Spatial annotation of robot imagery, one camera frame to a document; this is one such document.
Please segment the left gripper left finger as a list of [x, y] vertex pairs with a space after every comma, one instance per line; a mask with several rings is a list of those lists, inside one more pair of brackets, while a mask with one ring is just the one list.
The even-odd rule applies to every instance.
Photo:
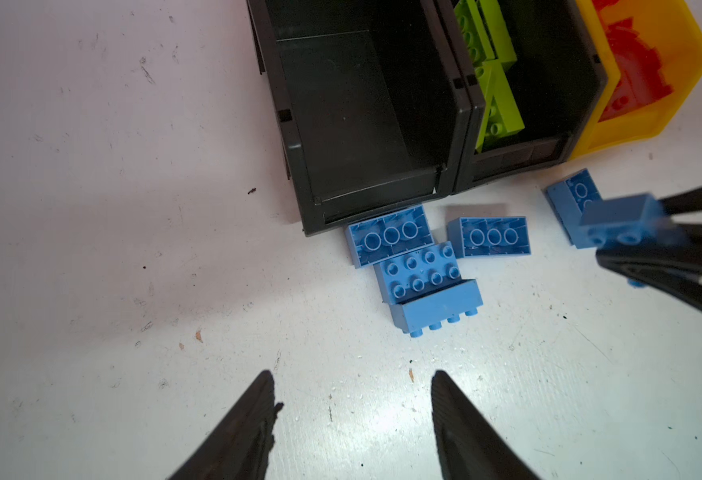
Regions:
[[282, 408], [275, 399], [272, 372], [260, 372], [170, 479], [265, 479], [275, 445], [273, 429]]

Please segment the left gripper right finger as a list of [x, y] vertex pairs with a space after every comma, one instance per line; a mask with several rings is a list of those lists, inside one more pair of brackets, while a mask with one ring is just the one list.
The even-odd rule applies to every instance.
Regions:
[[431, 383], [432, 418], [445, 479], [536, 479], [453, 379], [438, 370]]

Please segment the green lego brick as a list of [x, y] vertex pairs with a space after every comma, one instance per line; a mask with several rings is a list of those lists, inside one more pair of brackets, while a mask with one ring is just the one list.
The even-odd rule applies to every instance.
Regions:
[[454, 6], [461, 34], [475, 67], [498, 60], [507, 72], [517, 54], [497, 0], [460, 0]]
[[475, 73], [486, 102], [476, 144], [476, 150], [482, 152], [500, 139], [518, 134], [525, 124], [500, 61], [486, 60]]

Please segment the blue lego brick diagonal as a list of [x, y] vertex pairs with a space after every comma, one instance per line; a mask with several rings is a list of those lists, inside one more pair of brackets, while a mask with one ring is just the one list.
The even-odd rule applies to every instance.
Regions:
[[661, 202], [644, 193], [610, 200], [586, 200], [570, 237], [578, 248], [686, 246], [689, 236], [666, 214]]

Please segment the green lego brick top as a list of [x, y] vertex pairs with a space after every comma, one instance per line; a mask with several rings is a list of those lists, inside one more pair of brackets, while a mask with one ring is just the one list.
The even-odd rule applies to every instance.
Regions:
[[454, 6], [461, 34], [475, 67], [498, 60], [507, 72], [517, 54], [497, 0], [460, 0]]

